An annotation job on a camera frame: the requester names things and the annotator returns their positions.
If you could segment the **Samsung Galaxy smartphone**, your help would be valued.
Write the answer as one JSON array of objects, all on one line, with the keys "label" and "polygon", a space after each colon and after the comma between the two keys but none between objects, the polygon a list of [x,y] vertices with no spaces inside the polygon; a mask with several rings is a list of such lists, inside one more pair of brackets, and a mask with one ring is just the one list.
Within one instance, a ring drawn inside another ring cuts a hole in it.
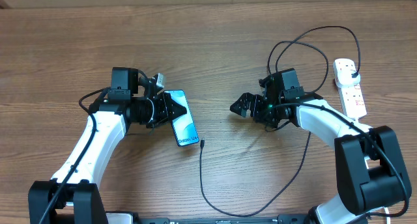
[{"label": "Samsung Galaxy smartphone", "polygon": [[186,108],[186,113],[180,117],[175,118],[171,123],[177,145],[179,147],[185,147],[198,143],[199,136],[195,128],[194,120],[192,118],[185,92],[183,90],[170,90],[165,92],[171,95],[174,102]]}]

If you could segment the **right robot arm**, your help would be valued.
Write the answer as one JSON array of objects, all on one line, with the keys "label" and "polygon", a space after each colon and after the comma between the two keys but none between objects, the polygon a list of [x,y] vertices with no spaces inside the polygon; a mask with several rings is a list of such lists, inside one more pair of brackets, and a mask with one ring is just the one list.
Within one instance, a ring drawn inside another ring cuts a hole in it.
[{"label": "right robot arm", "polygon": [[334,149],[337,195],[307,214],[280,215],[289,223],[367,223],[380,208],[399,202],[402,216],[409,207],[412,186],[397,136],[387,126],[372,128],[331,107],[316,93],[306,93],[295,69],[261,79],[262,95],[244,93],[230,107],[237,115],[279,128],[280,121],[309,131]]}]

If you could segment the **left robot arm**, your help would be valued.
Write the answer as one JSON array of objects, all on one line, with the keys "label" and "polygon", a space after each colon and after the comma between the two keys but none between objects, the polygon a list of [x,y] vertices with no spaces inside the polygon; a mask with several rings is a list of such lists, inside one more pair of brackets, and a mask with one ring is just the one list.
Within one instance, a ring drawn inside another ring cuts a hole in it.
[{"label": "left robot arm", "polygon": [[48,181],[36,181],[28,193],[31,223],[140,223],[134,212],[108,212],[99,187],[116,146],[137,123],[155,129],[170,123],[178,146],[199,137],[182,90],[164,89],[165,77],[136,68],[115,67],[111,85],[97,90],[87,124],[71,155]]}]

